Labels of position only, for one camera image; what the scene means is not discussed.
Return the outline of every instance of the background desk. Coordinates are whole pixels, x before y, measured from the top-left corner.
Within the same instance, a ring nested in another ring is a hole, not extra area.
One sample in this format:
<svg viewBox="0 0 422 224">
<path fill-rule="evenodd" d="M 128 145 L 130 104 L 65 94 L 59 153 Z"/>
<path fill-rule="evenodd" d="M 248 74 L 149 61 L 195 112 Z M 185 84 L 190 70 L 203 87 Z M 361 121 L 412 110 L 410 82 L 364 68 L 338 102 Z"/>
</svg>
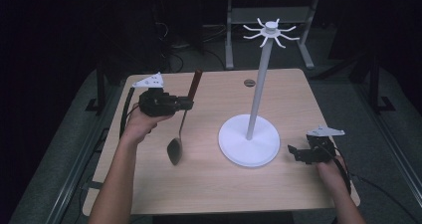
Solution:
<svg viewBox="0 0 422 224">
<path fill-rule="evenodd" d="M 218 145 L 221 125 L 230 117 L 249 113 L 254 88 L 244 86 L 257 71 L 204 73 L 195 105 L 182 132 L 183 156 L 173 166 L 166 147 L 177 136 L 183 116 L 161 122 L 139 146 L 133 192 L 133 214 L 221 213 L 298 210 L 332 207 L 312 165 L 296 162 L 287 144 L 309 148 L 307 130 L 325 124 L 313 92 L 301 70 L 268 70 L 259 115 L 281 137 L 275 159 L 259 168 L 228 160 Z M 118 143 L 119 121 L 129 86 L 145 76 L 132 76 L 117 107 L 94 181 L 103 182 Z M 165 90 L 187 96 L 193 74 L 163 75 Z M 144 89 L 138 89 L 132 102 Z M 90 215 L 98 190 L 90 189 L 84 213 Z M 359 204 L 354 188 L 352 198 Z"/>
</svg>

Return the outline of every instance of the ladle handle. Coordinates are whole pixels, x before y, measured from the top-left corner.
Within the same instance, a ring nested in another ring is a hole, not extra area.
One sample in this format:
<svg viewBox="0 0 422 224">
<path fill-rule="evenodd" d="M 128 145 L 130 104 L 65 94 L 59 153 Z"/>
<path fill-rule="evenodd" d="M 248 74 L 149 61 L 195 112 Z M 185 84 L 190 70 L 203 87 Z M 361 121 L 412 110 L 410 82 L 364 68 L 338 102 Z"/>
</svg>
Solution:
<svg viewBox="0 0 422 224">
<path fill-rule="evenodd" d="M 193 98 L 195 97 L 196 90 L 198 89 L 199 82 L 201 81 L 202 77 L 202 70 L 197 69 L 195 71 L 195 75 L 193 76 L 192 84 L 190 85 L 189 94 L 187 97 L 193 102 Z"/>
</svg>

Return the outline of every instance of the hand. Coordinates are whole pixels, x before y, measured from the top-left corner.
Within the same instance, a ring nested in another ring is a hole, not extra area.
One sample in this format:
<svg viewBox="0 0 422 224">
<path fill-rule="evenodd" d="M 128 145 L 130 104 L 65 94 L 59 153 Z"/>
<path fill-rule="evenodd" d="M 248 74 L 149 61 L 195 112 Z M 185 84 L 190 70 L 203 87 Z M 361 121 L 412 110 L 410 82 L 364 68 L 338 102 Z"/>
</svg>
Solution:
<svg viewBox="0 0 422 224">
<path fill-rule="evenodd" d="M 335 158 L 344 168 L 345 165 L 343 158 L 341 156 L 336 156 Z M 317 163 L 316 170 L 319 174 L 319 177 L 322 179 L 322 182 L 325 184 L 326 188 L 331 194 L 334 192 L 346 192 L 348 194 L 347 187 L 344 184 L 341 173 L 333 160 L 330 160 L 329 162 Z"/>
<path fill-rule="evenodd" d="M 121 139 L 125 139 L 129 143 L 138 145 L 153 128 L 157 127 L 158 122 L 171 117 L 173 117 L 173 115 L 155 117 L 148 116 L 140 111 L 138 104 L 134 104 Z"/>
</svg>

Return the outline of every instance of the white stand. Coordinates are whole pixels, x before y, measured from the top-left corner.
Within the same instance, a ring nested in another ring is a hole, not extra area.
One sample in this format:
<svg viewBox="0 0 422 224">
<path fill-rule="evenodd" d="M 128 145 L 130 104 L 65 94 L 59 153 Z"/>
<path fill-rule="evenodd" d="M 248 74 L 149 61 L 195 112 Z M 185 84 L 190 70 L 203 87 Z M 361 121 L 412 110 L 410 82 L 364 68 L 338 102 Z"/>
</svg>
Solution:
<svg viewBox="0 0 422 224">
<path fill-rule="evenodd" d="M 289 40 L 297 40 L 297 38 L 289 38 L 281 34 L 281 31 L 292 31 L 295 27 L 289 30 L 278 30 L 279 20 L 277 22 L 267 22 L 265 26 L 261 23 L 260 19 L 258 19 L 258 22 L 263 27 L 262 29 L 250 29 L 245 26 L 248 30 L 260 32 L 258 35 L 245 38 L 253 39 L 261 35 L 265 37 L 261 45 L 263 51 L 251 114 L 241 114 L 231 117 L 223 124 L 219 133 L 220 148 L 226 157 L 246 167 L 265 165 L 273 160 L 279 152 L 279 134 L 269 121 L 258 116 L 258 108 L 270 61 L 273 40 L 276 40 L 277 44 L 283 48 L 284 46 L 277 37 L 282 36 Z"/>
</svg>

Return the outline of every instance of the dark background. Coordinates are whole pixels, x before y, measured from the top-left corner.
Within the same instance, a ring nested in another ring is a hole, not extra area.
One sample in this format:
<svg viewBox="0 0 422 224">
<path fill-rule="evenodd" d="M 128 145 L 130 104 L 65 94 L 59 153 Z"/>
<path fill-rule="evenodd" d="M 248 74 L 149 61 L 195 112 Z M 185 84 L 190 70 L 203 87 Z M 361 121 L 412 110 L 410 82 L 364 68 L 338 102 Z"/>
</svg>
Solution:
<svg viewBox="0 0 422 224">
<path fill-rule="evenodd" d="M 76 92 L 99 62 L 115 84 L 130 74 L 164 71 L 167 61 L 160 54 L 167 47 L 155 21 L 168 24 L 199 52 L 202 24 L 225 24 L 226 0 L 156 2 L 0 0 L 1 222 L 9 220 Z M 338 27 L 333 58 L 353 56 L 364 44 L 422 113 L 420 3 L 320 0 L 314 26 Z"/>
</svg>

